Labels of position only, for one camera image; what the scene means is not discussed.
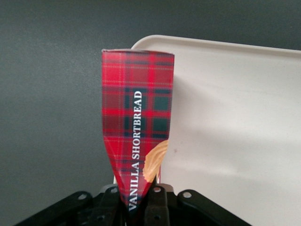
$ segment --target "white plastic tray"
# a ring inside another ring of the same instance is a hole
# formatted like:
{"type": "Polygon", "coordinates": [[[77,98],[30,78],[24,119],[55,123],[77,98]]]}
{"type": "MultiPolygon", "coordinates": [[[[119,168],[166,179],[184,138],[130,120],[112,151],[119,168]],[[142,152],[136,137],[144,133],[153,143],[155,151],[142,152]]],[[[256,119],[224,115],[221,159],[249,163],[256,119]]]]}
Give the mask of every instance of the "white plastic tray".
{"type": "Polygon", "coordinates": [[[153,35],[175,54],[162,182],[254,226],[301,223],[301,51],[153,35]]]}

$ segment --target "red tartan box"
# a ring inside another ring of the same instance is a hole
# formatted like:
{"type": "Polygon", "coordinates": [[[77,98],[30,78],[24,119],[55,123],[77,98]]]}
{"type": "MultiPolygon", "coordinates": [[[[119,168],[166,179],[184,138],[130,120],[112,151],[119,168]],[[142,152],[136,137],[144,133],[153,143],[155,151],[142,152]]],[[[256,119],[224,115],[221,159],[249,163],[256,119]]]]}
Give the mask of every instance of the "red tartan box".
{"type": "Polygon", "coordinates": [[[167,149],[174,55],[103,50],[102,72],[104,143],[131,214],[158,174],[167,149]]]}

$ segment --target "metal screw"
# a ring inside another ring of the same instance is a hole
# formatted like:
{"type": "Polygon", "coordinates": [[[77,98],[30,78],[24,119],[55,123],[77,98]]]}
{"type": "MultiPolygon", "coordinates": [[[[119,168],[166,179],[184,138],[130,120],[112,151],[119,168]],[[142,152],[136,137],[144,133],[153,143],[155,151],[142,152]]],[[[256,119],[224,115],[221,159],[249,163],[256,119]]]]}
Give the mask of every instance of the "metal screw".
{"type": "Polygon", "coordinates": [[[192,196],[192,194],[190,192],[184,192],[183,193],[183,197],[186,198],[186,199],[190,198],[191,196],[192,196]]]}
{"type": "Polygon", "coordinates": [[[118,189],[116,187],[111,189],[111,193],[116,193],[117,191],[118,191],[118,189]]]}
{"type": "Polygon", "coordinates": [[[156,193],[158,193],[158,192],[160,192],[161,191],[161,188],[159,188],[159,187],[154,187],[154,192],[156,192],[156,193]]]}
{"type": "Polygon", "coordinates": [[[87,197],[86,194],[81,194],[77,199],[78,199],[78,200],[83,200],[83,199],[85,199],[86,197],[87,197]]]}

